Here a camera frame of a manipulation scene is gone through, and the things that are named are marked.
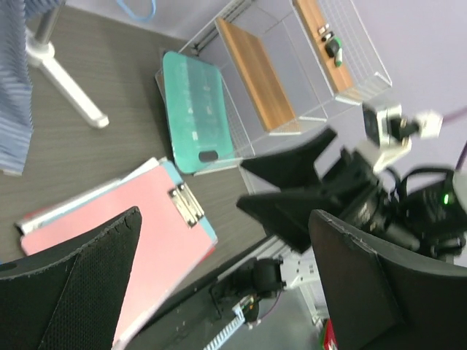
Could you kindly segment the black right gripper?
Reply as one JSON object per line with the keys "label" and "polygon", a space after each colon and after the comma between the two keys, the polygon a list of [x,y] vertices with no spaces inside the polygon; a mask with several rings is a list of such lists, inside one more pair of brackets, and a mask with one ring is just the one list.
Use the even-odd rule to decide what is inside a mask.
{"label": "black right gripper", "polygon": [[[334,129],[326,128],[295,148],[241,162],[246,171],[285,191],[243,195],[237,207],[295,252],[311,246],[308,224],[315,209],[367,233],[383,233],[387,227],[386,192],[359,153],[343,148],[340,158],[319,178],[314,164],[336,137]],[[320,183],[320,190],[286,190]]]}

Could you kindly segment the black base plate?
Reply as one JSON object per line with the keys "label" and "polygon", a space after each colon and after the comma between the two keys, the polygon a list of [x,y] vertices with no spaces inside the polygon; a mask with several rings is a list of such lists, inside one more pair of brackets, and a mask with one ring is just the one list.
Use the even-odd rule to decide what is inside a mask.
{"label": "black base plate", "polygon": [[240,312],[244,324],[255,321],[262,299],[280,288],[274,258],[282,247],[266,237],[172,295],[128,349],[204,349]]}

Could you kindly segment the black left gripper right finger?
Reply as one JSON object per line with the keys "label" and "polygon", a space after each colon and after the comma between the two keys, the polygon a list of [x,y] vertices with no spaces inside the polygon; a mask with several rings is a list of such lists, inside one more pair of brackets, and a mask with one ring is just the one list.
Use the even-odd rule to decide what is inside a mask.
{"label": "black left gripper right finger", "polygon": [[466,348],[466,268],[321,210],[309,232],[339,349]]}

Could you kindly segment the upper wooden shelf board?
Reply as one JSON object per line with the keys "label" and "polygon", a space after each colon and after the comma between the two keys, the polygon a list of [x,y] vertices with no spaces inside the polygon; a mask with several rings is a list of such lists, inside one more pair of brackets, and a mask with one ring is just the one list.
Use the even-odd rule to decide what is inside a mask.
{"label": "upper wooden shelf board", "polygon": [[343,93],[354,86],[353,78],[347,66],[342,63],[336,66],[334,57],[326,51],[326,44],[323,37],[331,32],[329,22],[325,18],[318,1],[292,1],[298,14],[298,18],[308,36],[311,45],[317,55],[323,72],[328,79],[328,83],[334,93]]}

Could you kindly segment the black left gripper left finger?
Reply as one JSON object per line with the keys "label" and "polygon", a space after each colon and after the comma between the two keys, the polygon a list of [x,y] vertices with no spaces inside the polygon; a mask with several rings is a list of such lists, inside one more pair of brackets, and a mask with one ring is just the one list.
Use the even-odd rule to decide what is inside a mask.
{"label": "black left gripper left finger", "polygon": [[111,349],[142,226],[131,207],[1,264],[2,349]]}

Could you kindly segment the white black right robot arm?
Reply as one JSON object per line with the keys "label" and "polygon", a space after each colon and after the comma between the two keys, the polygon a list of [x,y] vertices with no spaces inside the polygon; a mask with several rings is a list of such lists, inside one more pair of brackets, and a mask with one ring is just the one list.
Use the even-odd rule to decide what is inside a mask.
{"label": "white black right robot arm", "polygon": [[410,176],[440,180],[413,192],[407,177],[394,176],[387,191],[357,151],[343,149],[323,175],[315,162],[336,138],[327,128],[292,149],[251,157],[241,167],[275,186],[273,192],[243,195],[237,207],[297,254],[312,246],[309,216],[323,210],[340,220],[426,257],[449,260],[466,245],[466,175],[451,168],[415,168]]}

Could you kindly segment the silver white clothes rack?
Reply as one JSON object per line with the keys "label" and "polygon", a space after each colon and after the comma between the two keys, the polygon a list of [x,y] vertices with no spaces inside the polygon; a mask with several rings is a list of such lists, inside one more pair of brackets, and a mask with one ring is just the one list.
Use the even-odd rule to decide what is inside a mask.
{"label": "silver white clothes rack", "polygon": [[60,1],[55,9],[44,13],[34,33],[28,28],[26,29],[28,63],[39,69],[48,78],[90,127],[102,129],[109,124],[108,116],[93,103],[85,91],[56,60],[55,48],[50,41],[58,16],[65,3],[65,1]]}

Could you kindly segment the blue white striped tank top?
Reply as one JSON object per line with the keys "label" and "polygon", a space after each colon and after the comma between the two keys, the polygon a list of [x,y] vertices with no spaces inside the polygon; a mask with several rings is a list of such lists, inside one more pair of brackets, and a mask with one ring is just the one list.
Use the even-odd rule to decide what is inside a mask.
{"label": "blue white striped tank top", "polygon": [[1,170],[21,175],[34,126],[26,54],[26,21],[60,1],[1,2]]}

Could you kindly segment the wooden shelf board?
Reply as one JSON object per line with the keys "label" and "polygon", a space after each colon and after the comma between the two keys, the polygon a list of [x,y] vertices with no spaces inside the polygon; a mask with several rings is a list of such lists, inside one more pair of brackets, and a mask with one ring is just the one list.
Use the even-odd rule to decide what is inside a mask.
{"label": "wooden shelf board", "polygon": [[301,126],[261,39],[221,17],[215,22],[263,129],[299,134]]}
{"label": "wooden shelf board", "polygon": [[342,63],[336,66],[334,57],[326,51],[326,44],[323,37],[331,32],[329,22],[325,18],[318,1],[292,1],[298,14],[298,18],[308,36],[311,45],[317,55],[323,72],[328,79],[328,83],[334,93],[343,93],[354,86],[353,78],[347,66]]}

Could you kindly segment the green highlighter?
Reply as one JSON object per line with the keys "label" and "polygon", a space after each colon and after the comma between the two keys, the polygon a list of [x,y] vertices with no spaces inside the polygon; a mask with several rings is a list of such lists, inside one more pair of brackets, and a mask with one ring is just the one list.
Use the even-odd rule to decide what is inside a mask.
{"label": "green highlighter", "polygon": [[325,43],[325,51],[329,58],[334,58],[338,49],[342,47],[341,40],[337,36],[333,36]]}

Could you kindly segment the green white pen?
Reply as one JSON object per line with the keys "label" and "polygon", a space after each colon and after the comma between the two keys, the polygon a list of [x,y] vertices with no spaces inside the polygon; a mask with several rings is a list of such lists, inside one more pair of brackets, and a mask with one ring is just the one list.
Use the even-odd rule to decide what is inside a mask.
{"label": "green white pen", "polygon": [[343,63],[343,48],[340,47],[334,56],[335,67],[340,67]]}

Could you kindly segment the lower wooden shelf board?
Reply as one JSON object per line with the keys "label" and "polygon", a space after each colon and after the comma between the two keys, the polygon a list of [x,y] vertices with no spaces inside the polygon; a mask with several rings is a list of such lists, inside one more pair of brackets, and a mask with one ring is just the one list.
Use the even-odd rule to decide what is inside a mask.
{"label": "lower wooden shelf board", "polygon": [[301,126],[261,39],[221,17],[215,22],[263,129],[299,134]]}

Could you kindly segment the light blue clipboard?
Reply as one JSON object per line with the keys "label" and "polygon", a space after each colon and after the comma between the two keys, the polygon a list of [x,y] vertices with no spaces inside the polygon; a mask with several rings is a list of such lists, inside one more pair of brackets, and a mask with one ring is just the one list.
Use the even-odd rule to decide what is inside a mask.
{"label": "light blue clipboard", "polygon": [[175,165],[166,158],[160,160],[173,185],[168,190],[168,196],[176,207],[186,226],[190,229],[201,228],[209,237],[212,245],[218,242],[214,228],[206,218],[205,211],[195,195],[180,176]]}

